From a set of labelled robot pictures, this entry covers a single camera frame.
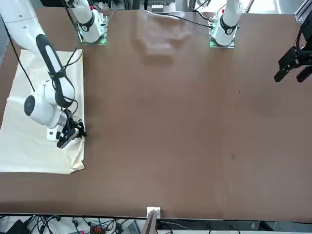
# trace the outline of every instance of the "cable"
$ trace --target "cable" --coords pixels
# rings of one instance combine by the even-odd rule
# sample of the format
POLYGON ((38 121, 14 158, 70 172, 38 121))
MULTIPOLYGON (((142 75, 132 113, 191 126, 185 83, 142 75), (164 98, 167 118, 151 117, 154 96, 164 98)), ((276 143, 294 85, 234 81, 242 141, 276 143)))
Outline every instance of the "cable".
POLYGON ((33 230, 35 229, 35 227, 38 227, 38 224, 39 224, 39 217, 37 217, 37 223, 33 226, 33 228, 31 229, 30 233, 31 234, 33 232, 33 230))
POLYGON ((34 221, 35 220, 35 218, 36 218, 36 216, 34 215, 34 217, 32 217, 32 219, 27 223, 27 226, 29 226, 29 224, 31 224, 32 223, 32 221, 34 221))
POLYGON ((9 38, 9 40, 10 40, 10 43, 11 43, 11 45, 12 45, 12 47, 13 47, 14 54, 15 54, 16 58, 18 59, 19 65, 20 65, 20 67, 22 68, 22 70, 24 71, 24 73, 25 73, 25 75, 26 75, 26 77, 27 77, 27 79, 28 79, 28 81, 29 81, 29 83, 30 83, 30 86, 31 86, 32 90, 35 91, 34 86, 33 86, 32 82, 31 82, 31 80, 30 80, 30 78, 29 78, 29 76, 28 76, 26 70, 24 69, 23 65, 22 65, 21 62, 20 62, 20 58, 19 58, 19 56, 18 56, 18 54, 17 54, 17 52, 16 52, 16 49, 15 49, 15 46, 14 46, 14 44, 13 44, 13 41, 12 41, 11 35, 10 35, 10 33, 9 33, 9 30, 8 30, 8 28, 6 27, 6 25, 5 25, 4 20, 3 20, 2 17, 1 17, 1 19, 2 19, 2 22, 3 22, 4 28, 5 28, 5 30, 6 30, 6 33, 7 33, 7 35, 8 35, 8 38, 9 38))
POLYGON ((108 25, 108 22, 109 22, 109 21, 111 20, 111 18, 113 17, 113 14, 115 13, 115 11, 116 11, 118 8, 120 8, 120 5, 119 5, 118 7, 116 7, 116 8, 113 10, 111 16, 109 17, 109 19, 108 19, 108 21, 107 21, 107 25, 108 25))
POLYGON ((172 224, 172 225, 176 225, 176 226, 182 227, 182 228, 187 229, 187 230, 192 230, 191 228, 185 227, 185 226, 178 224, 178 223, 172 223, 172 222, 167 222, 167 221, 159 221, 159 223, 172 224))
POLYGON ((205 227, 205 230, 207 230, 207 229, 211 229, 211 226, 210 226, 209 222, 207 222, 207 226, 205 227))
POLYGON ((41 226, 42 233, 44 233, 44 229, 45 229, 45 227, 47 227, 48 230, 49 230, 49 233, 50 233, 50 234, 53 234, 53 232, 51 231, 51 229, 50 229, 50 227, 49 227, 49 224, 48 224, 48 222, 51 221, 51 219, 52 219, 53 217, 50 217, 49 220, 48 220, 48 218, 49 218, 49 217, 46 217, 46 218, 43 218, 43 219, 42 219, 42 217, 40 217, 41 221, 43 222, 43 225, 41 226))
POLYGON ((197 24, 197 25, 199 25, 199 26, 203 26, 203 27, 206 27, 206 28, 211 28, 211 29, 213 29, 212 26, 205 25, 205 24, 201 24, 201 23, 197 23, 197 22, 194 22, 194 21, 191 21, 191 20, 182 18, 182 17, 180 17, 180 16, 170 15, 170 14, 163 14, 163 15, 168 15, 168 16, 176 17, 176 18, 178 18, 178 19, 180 19, 180 20, 185 20, 185 21, 187 21, 187 22, 194 23, 194 24, 197 24))
POLYGON ((98 218, 98 222, 99 222, 99 226, 101 227, 101 231, 103 230, 103 228, 102 228, 102 224, 101 224, 101 220, 100 220, 100 218, 98 218))
POLYGON ((204 20, 208 20, 208 21, 211 20, 210 18, 203 16, 203 14, 200 13, 199 11, 197 11, 197 10, 194 10, 194 12, 195 12, 195 13, 198 13, 198 14, 200 15, 200 17, 202 17, 204 20))
POLYGON ((206 0, 206 1, 204 1, 204 2, 203 2, 201 5, 199 5, 199 7, 196 8, 194 11, 197 11, 200 7, 202 7, 202 6, 203 6, 205 3, 207 3, 208 1, 209 1, 209 3, 210 3, 211 0, 206 0))
POLYGON ((79 57, 74 62, 68 63, 66 67, 64 66, 64 69, 66 69, 68 66, 73 65, 76 62, 78 62, 79 59, 81 58, 82 54, 83 54, 83 50, 81 51, 81 54, 79 55, 79 57))
POLYGON ((240 234, 239 229, 235 229, 231 224, 229 224, 229 227, 230 227, 231 230, 233 230, 233 231, 238 231, 238 233, 240 234))

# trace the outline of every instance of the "black cable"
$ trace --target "black cable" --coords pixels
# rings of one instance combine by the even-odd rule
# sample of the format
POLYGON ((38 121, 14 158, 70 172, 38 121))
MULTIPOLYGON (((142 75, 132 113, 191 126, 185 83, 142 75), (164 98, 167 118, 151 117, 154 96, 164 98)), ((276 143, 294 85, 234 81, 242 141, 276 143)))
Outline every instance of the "black cable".
POLYGON ((27 223, 27 226, 29 226, 29 224, 31 224, 32 223, 32 221, 34 221, 35 220, 35 218, 36 218, 36 216, 34 216, 34 217, 32 217, 32 219, 27 223))
POLYGON ((233 231, 238 231, 238 233, 240 234, 239 229, 235 229, 231 224, 229 224, 229 227, 230 227, 231 230, 233 230, 233 231))
POLYGON ((166 226, 167 228, 169 228, 169 230, 170 230, 170 232, 168 232, 168 233, 166 233, 166 234, 173 234, 174 232, 172 231, 172 229, 171 229, 171 227, 168 225, 168 224, 166 224, 166 223, 156 223, 156 227, 157 227, 157 225, 164 225, 164 226, 166 226))
POLYGON ((211 226, 210 226, 210 223, 209 222, 207 222, 207 226, 205 227, 205 230, 207 230, 207 229, 211 229, 211 226))
POLYGON ((83 50, 81 51, 81 54, 79 55, 79 57, 78 57, 74 62, 68 63, 66 67, 68 67, 68 66, 70 66, 70 65, 73 65, 73 64, 75 64, 76 62, 78 62, 79 59, 81 58, 82 54, 83 54, 83 50))
POLYGON ((203 26, 203 27, 206 27, 206 28, 211 28, 211 29, 213 29, 213 27, 212 27, 212 26, 205 25, 205 24, 201 24, 201 23, 197 23, 197 22, 194 22, 194 21, 191 21, 191 20, 188 20, 188 19, 182 18, 182 17, 180 17, 180 16, 171 15, 171 14, 168 14, 168 13, 166 13, 166 14, 162 14, 162 15, 173 16, 173 17, 176 17, 176 18, 178 18, 178 19, 180 19, 180 20, 185 20, 185 21, 187 21, 187 22, 194 23, 194 24, 197 24, 197 25, 199 25, 199 26, 203 26))
POLYGON ((100 220, 100 218, 98 217, 98 222, 99 222, 99 226, 101 227, 101 231, 103 230, 103 228, 102 228, 102 224, 101 224, 101 220, 100 220))
POLYGON ((53 217, 50 217, 50 219, 49 219, 49 217, 45 217, 45 218, 43 218, 43 219, 42 219, 42 217, 40 217, 40 219, 41 219, 42 222, 43 222, 43 225, 41 226, 41 228, 43 228, 42 233, 44 233, 44 229, 45 229, 45 227, 47 227, 48 230, 49 230, 49 233, 50 233, 50 234, 53 234, 53 232, 51 231, 51 229, 50 229, 50 227, 49 227, 49 221, 51 221, 51 219, 53 219, 53 217))
POLYGON ((22 65, 21 62, 20 62, 20 58, 19 58, 19 56, 18 56, 18 53, 16 52, 16 49, 15 49, 15 46, 14 46, 14 44, 13 44, 13 41, 12 41, 11 35, 10 35, 10 33, 9 33, 9 30, 8 30, 8 28, 6 27, 6 25, 5 25, 4 20, 3 20, 2 17, 1 17, 1 19, 2 19, 2 22, 3 22, 4 28, 5 28, 5 30, 6 30, 6 33, 7 33, 7 35, 8 35, 8 38, 9 38, 9 40, 10 40, 10 43, 11 43, 11 45, 12 45, 12 47, 13 47, 14 54, 15 54, 16 58, 18 59, 19 65, 20 65, 20 67, 22 68, 22 70, 24 71, 24 73, 25 73, 25 75, 26 75, 26 77, 27 77, 27 79, 28 79, 28 81, 29 81, 29 83, 30 83, 30 86, 31 86, 32 90, 35 91, 34 86, 33 86, 32 82, 31 82, 31 80, 30 80, 30 78, 29 78, 29 76, 28 76, 26 70, 24 69, 23 65, 22 65))
POLYGON ((91 226, 91 222, 87 222, 87 220, 84 217, 82 217, 82 219, 86 224, 88 224, 88 226, 91 226))
POLYGON ((111 231, 111 230, 113 229, 113 226, 114 226, 113 222, 115 222, 115 221, 118 220, 118 219, 119 219, 119 218, 114 218, 113 220, 108 220, 108 221, 105 221, 105 222, 100 223, 100 224, 103 225, 103 224, 109 222, 109 224, 106 225, 105 230, 106 230, 106 231, 111 231))
POLYGON ((206 0, 206 1, 204 1, 201 5, 199 5, 199 7, 198 8, 196 8, 194 11, 197 11, 200 7, 202 7, 205 3, 207 3, 209 1, 209 3, 210 3, 210 1, 211 0, 206 0))
POLYGON ((194 12, 195 12, 195 13, 198 13, 198 14, 200 15, 200 17, 202 17, 204 20, 208 20, 208 21, 210 21, 210 19, 209 19, 208 17, 203 16, 203 14, 202 14, 202 13, 200 13, 199 11, 194 10, 194 12))
POLYGON ((78 230, 78 228, 76 227, 76 225, 74 224, 75 228, 76 228, 76 231, 77 231, 77 234, 80 234, 80 231, 78 230))
POLYGON ((38 224, 39 224, 39 217, 37 217, 37 223, 33 226, 33 228, 31 229, 30 233, 31 234, 33 232, 33 230, 35 229, 35 227, 38 227, 38 224))

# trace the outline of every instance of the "metal frame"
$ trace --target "metal frame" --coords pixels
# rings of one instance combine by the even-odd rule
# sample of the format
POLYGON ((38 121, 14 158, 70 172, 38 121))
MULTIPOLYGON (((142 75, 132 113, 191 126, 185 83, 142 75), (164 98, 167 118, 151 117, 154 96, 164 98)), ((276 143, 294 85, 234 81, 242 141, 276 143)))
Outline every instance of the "metal frame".
POLYGON ((303 22, 311 10, 312 0, 305 0, 303 4, 298 8, 298 10, 294 13, 296 22, 303 22))
MULTIPOLYGON (((194 11, 195 9, 195 6, 196 6, 196 0, 189 0, 189 5, 188 5, 188 11, 194 11)), ((254 0, 250 0, 247 7, 246 7, 246 10, 245 10, 245 13, 249 13, 250 11, 250 8, 251 6, 253 5, 254 3, 254 0)))
POLYGON ((245 13, 249 13, 251 6, 253 5, 254 0, 250 0, 248 6, 246 7, 245 13))
POLYGON ((157 219, 157 212, 153 210, 148 214, 144 227, 141 231, 141 234, 155 234, 156 219, 157 219))

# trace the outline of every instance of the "wire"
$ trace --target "wire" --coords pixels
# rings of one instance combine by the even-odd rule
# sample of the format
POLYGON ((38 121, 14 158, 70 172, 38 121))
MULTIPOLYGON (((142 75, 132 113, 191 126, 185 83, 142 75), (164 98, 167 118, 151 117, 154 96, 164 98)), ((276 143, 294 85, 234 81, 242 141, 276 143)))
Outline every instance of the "wire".
POLYGON ((233 231, 238 231, 238 233, 240 234, 239 229, 235 229, 231 224, 229 224, 229 227, 230 227, 231 230, 233 230, 233 231))
POLYGON ((97 10, 100 10, 100 11, 102 10, 102 9, 98 6, 98 3, 95 3, 95 2, 94 2, 93 5, 95 5, 95 6, 98 8, 97 10))
POLYGON ((198 7, 198 8, 196 8, 194 11, 197 11, 200 7, 202 7, 202 6, 203 6, 205 3, 207 3, 207 2, 209 2, 209 3, 210 3, 210 2, 211 2, 211 0, 206 0, 206 1, 204 1, 204 2, 203 2, 201 5, 199 5, 199 7, 198 7))
POLYGON ((36 216, 34 215, 34 217, 32 217, 32 219, 28 222, 27 226, 29 226, 29 224, 31 224, 32 221, 34 221, 36 218, 36 216))
POLYGON ((124 224, 125 222, 127 222, 129 219, 126 219, 125 221, 122 221, 121 223, 120 223, 120 225, 122 225, 122 224, 124 224))
POLYGON ((78 230, 78 228, 76 227, 76 225, 74 224, 75 228, 76 228, 76 231, 78 234, 80 234, 80 231, 78 230))
POLYGON ((38 227, 38 224, 39 224, 39 217, 37 217, 37 223, 33 226, 33 228, 31 229, 30 233, 31 234, 33 232, 33 230, 35 229, 35 227, 38 227))
POLYGON ((48 218, 49 218, 49 217, 46 217, 46 218, 43 218, 43 220, 42 220, 42 217, 40 217, 40 219, 41 219, 42 222, 43 222, 43 225, 41 226, 41 228, 43 227, 42 233, 44 233, 44 228, 47 227, 48 230, 49 230, 49 233, 50 233, 50 234, 53 234, 53 232, 51 231, 51 229, 50 229, 50 227, 49 227, 49 224, 48 224, 48 222, 51 221, 51 219, 52 219, 53 217, 50 217, 49 220, 48 220, 48 218))
POLYGON ((159 221, 159 223, 172 224, 172 225, 176 225, 176 226, 182 227, 182 228, 187 229, 187 230, 192 230, 191 228, 185 227, 185 226, 178 224, 178 223, 172 223, 172 222, 167 222, 167 221, 159 221))
POLYGON ((194 10, 194 12, 195 12, 195 13, 198 13, 198 14, 200 15, 200 17, 202 17, 204 20, 208 20, 208 21, 211 20, 210 18, 203 16, 203 14, 200 13, 199 11, 197 11, 197 10, 194 10))
POLYGON ((113 10, 111 16, 109 17, 109 19, 108 19, 108 21, 107 21, 107 25, 108 25, 108 22, 109 22, 109 21, 111 20, 111 18, 113 17, 113 14, 115 13, 115 11, 116 11, 118 8, 120 8, 120 5, 119 5, 118 7, 116 7, 116 8, 113 10))
POLYGON ((101 224, 101 220, 100 220, 100 218, 98 218, 98 222, 99 222, 99 226, 101 227, 101 231, 103 230, 103 228, 102 228, 102 224, 101 224))
POLYGON ((207 230, 207 229, 211 229, 211 226, 210 226, 209 222, 207 222, 207 226, 205 227, 205 230, 207 230))
POLYGON ((3 22, 4 28, 5 28, 5 30, 6 30, 6 33, 7 33, 7 35, 8 35, 8 38, 9 38, 9 40, 10 40, 10 43, 11 43, 11 45, 12 45, 12 47, 13 47, 14 54, 15 54, 16 58, 18 59, 19 65, 20 65, 20 67, 22 68, 22 70, 24 71, 24 73, 25 73, 25 75, 26 75, 26 77, 27 77, 27 79, 28 79, 28 81, 29 81, 29 83, 30 83, 30 86, 31 86, 32 90, 35 91, 34 86, 33 86, 32 82, 31 82, 31 80, 30 80, 30 78, 29 78, 29 76, 28 76, 28 74, 27 74, 25 68, 23 67, 23 65, 22 65, 21 62, 20 62, 20 58, 19 58, 19 56, 18 56, 18 54, 17 54, 17 52, 16 52, 16 49, 15 49, 15 46, 14 46, 14 44, 13 44, 13 41, 12 41, 11 35, 10 35, 10 33, 9 33, 9 30, 8 30, 8 28, 6 27, 6 25, 5 25, 4 20, 3 20, 2 17, 1 17, 1 19, 2 19, 2 22, 3 22))
POLYGON ((182 18, 182 17, 180 17, 180 16, 170 15, 170 14, 164 14, 164 15, 168 15, 168 16, 176 17, 176 18, 178 18, 178 19, 180 19, 180 20, 185 20, 185 21, 187 21, 187 22, 194 23, 194 24, 197 24, 197 25, 199 25, 199 26, 203 26, 203 27, 206 27, 206 28, 211 28, 211 29, 213 29, 213 27, 212 27, 212 26, 205 25, 205 24, 201 24, 201 23, 197 23, 197 22, 194 22, 194 21, 191 21, 191 20, 188 20, 188 19, 182 18))
POLYGON ((81 58, 82 54, 83 54, 83 50, 81 51, 81 54, 79 55, 79 57, 78 57, 74 62, 68 63, 66 67, 68 67, 68 66, 70 66, 70 65, 73 65, 73 64, 75 64, 76 62, 78 62, 79 59, 81 58))
POLYGON ((90 223, 90 222, 87 222, 87 220, 86 220, 84 217, 82 217, 82 219, 83 219, 83 221, 84 221, 86 224, 88 224, 88 226, 91 225, 91 223, 90 223))

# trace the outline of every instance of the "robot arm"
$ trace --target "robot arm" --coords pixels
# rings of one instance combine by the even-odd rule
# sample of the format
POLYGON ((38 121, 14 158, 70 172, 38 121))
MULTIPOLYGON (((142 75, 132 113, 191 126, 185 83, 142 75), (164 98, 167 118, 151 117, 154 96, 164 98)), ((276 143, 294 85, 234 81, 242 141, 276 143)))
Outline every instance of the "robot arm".
POLYGON ((278 61, 279 71, 274 76, 275 82, 280 82, 290 70, 306 66, 298 75, 297 81, 303 82, 312 74, 312 11, 308 14, 296 39, 296 45, 291 47, 286 54, 278 61), (301 34, 306 41, 306 45, 300 48, 301 34))
POLYGON ((0 0, 0 6, 1 17, 11 37, 18 45, 44 60, 51 78, 25 100, 25 114, 47 126, 47 138, 58 141, 57 146, 63 148, 78 134, 85 135, 82 123, 74 123, 69 111, 60 109, 71 106, 75 89, 42 30, 30 1, 0 0))
POLYGON ((240 0, 227 0, 224 13, 213 34, 213 38, 219 45, 227 46, 232 42, 242 12, 243 5, 240 0))

